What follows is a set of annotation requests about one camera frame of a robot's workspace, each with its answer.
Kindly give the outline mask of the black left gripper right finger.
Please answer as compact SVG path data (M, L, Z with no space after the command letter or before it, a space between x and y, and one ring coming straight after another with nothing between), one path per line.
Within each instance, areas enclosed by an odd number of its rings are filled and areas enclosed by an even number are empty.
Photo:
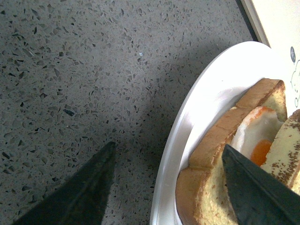
M300 196L230 145L222 153L229 201L240 225L298 225Z

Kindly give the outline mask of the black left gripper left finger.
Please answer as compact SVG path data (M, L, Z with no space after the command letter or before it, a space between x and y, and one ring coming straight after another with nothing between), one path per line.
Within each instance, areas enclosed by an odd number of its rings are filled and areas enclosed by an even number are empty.
M46 197L16 225L99 225L113 183L116 144L107 143L63 186Z

